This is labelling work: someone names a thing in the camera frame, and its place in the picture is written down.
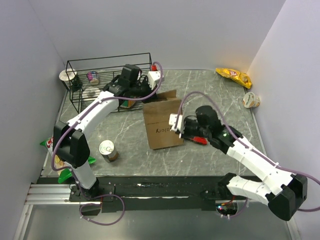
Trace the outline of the red black utility knife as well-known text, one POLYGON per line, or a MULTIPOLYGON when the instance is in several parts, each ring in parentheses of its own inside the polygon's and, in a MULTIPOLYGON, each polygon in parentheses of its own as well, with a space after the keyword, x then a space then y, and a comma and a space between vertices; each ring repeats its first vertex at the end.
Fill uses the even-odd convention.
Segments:
POLYGON ((199 145, 207 145, 208 142, 204 137, 194 136, 192 139, 192 142, 199 144, 199 145))

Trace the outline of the brown cardboard express box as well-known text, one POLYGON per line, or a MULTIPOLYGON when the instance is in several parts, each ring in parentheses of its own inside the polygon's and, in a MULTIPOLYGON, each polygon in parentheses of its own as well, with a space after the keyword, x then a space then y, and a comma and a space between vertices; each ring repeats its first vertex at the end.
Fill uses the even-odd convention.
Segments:
POLYGON ((177 91, 159 93, 157 99, 145 103, 142 107, 148 145, 152 150, 180 146, 184 140, 171 131, 170 115, 179 110, 181 99, 177 91))

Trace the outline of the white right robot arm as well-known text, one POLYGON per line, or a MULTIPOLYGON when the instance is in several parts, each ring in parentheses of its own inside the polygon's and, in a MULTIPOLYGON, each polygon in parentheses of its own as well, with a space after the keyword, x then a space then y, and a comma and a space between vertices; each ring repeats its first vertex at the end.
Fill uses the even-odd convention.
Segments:
POLYGON ((172 130, 180 137, 202 137, 225 155, 249 169, 259 181, 245 179, 234 173, 226 174, 219 183, 223 199, 242 196, 260 202, 278 218, 289 221, 307 198, 305 176, 280 169, 233 127, 222 124, 217 112, 209 105, 198 107, 195 118, 178 115, 172 130))

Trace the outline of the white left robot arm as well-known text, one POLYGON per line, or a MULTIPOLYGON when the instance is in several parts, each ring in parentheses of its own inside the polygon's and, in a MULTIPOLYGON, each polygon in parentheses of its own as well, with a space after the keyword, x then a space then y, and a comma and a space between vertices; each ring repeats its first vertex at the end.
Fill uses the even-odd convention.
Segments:
POLYGON ((155 61, 153 64, 158 66, 157 70, 151 70, 147 75, 142 75, 138 66, 126 64, 121 74, 107 83, 88 107, 66 123, 58 121, 53 128, 51 157, 58 156, 65 163, 87 201, 94 201, 100 194, 99 180, 88 163, 90 147, 87 140, 97 125, 123 102, 145 102, 156 97, 164 75, 160 63, 155 61))

